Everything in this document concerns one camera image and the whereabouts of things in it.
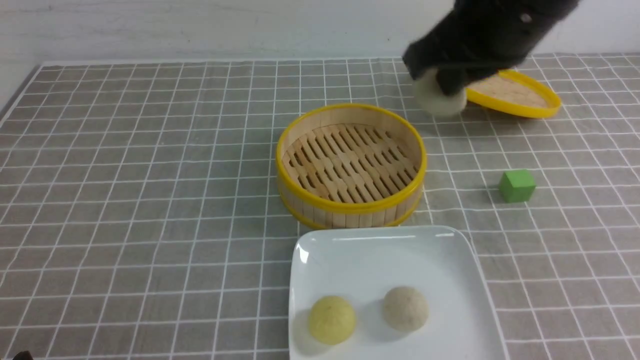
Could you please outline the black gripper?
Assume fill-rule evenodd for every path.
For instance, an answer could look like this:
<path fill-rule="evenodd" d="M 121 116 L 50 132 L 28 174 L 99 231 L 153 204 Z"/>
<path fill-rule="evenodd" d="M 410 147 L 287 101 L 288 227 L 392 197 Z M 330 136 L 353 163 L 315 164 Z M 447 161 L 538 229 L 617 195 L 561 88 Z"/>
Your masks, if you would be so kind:
<path fill-rule="evenodd" d="M 473 83 L 469 71 L 500 71 L 522 63 L 579 6 L 578 0 L 456 0 L 432 30 L 402 55 L 410 78 L 437 66 L 436 82 L 452 97 Z"/>

